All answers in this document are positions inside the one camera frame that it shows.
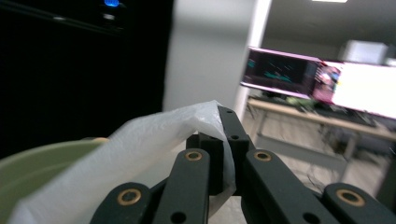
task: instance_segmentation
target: white pillar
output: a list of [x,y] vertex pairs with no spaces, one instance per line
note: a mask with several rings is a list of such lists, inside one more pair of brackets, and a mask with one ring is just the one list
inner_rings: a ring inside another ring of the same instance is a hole
[[[265,24],[267,23],[271,3],[272,0],[256,0],[247,37],[246,57],[248,56],[249,46],[257,48],[262,46],[262,38],[264,37]],[[233,110],[241,122],[244,117],[249,93],[250,88],[239,86],[235,97]]]

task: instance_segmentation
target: desk leg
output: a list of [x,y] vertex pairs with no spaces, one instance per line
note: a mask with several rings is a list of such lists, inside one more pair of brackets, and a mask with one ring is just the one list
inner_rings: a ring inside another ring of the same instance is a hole
[[262,127],[264,126],[265,118],[267,117],[267,112],[264,110],[259,111],[259,116],[257,120],[253,120],[252,128],[250,129],[250,139],[254,146],[256,146],[257,135],[262,133]]
[[346,145],[346,152],[344,153],[344,158],[349,161],[356,150],[356,144],[361,140],[361,135],[359,133],[353,133]]

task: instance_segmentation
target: white desk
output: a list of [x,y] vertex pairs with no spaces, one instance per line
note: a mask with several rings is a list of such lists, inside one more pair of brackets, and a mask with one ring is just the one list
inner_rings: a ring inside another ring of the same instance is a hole
[[[261,111],[259,117],[257,118],[258,122],[254,123],[254,126],[249,134],[256,148],[268,149],[294,159],[307,161],[330,168],[339,174],[339,180],[342,180],[344,177],[347,163],[355,151],[355,146],[359,141],[361,134],[370,134],[378,138],[396,141],[396,133],[391,133],[386,128],[370,127],[342,119],[326,118],[311,112],[300,112],[294,107],[267,103],[255,99],[249,99],[247,101],[247,105],[251,106],[252,108],[260,109]],[[318,150],[312,150],[312,148],[301,147],[290,142],[264,136],[262,134],[262,128],[267,112],[274,112],[297,119],[304,119],[306,121],[315,122],[326,126],[348,129],[352,131],[354,135],[349,138],[346,151],[343,155],[324,154]]]

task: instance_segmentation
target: white plastic bag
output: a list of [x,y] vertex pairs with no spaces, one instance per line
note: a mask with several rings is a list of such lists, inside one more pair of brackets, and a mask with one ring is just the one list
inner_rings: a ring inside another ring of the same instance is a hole
[[211,101],[128,121],[108,142],[19,201],[7,224],[88,224],[111,190],[141,175],[196,132],[224,145],[224,191],[210,198],[211,217],[235,192],[233,157],[218,105]]

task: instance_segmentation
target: tiled floor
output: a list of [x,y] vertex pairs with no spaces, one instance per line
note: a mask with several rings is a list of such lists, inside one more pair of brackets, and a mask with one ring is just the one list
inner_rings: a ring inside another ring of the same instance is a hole
[[[253,122],[258,122],[254,118],[251,113],[245,113],[242,124],[247,133],[251,131]],[[318,130],[319,125],[316,123],[269,113],[262,134],[296,145],[315,148],[323,153],[333,154],[334,150],[329,144],[322,141],[322,135]],[[277,155],[303,183],[313,190],[322,191],[325,186],[338,181],[337,174],[332,170],[280,154]],[[358,150],[349,163],[342,182],[354,185],[375,196],[388,165],[388,157]]]

